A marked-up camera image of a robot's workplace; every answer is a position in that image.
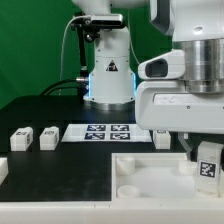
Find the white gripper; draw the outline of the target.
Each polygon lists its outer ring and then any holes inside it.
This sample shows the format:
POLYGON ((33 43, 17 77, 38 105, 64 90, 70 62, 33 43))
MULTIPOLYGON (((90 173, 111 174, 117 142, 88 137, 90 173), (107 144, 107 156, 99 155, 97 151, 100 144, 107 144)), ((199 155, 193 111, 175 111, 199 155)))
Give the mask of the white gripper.
POLYGON ((136 123, 146 130, 179 132, 191 159, 188 133, 224 134, 224 94, 191 94, 181 81, 144 81, 136 92, 136 123))

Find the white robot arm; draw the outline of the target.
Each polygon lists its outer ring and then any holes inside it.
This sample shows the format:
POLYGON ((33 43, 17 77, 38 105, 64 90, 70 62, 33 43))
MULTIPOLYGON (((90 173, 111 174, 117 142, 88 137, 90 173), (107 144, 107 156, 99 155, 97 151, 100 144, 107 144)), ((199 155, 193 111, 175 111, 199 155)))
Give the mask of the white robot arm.
POLYGON ((135 104, 145 130, 224 134, 224 0, 72 0, 96 40, 84 102, 97 109, 135 104), (172 37, 172 50, 138 66, 134 87, 129 30, 112 8, 149 5, 150 22, 172 37))

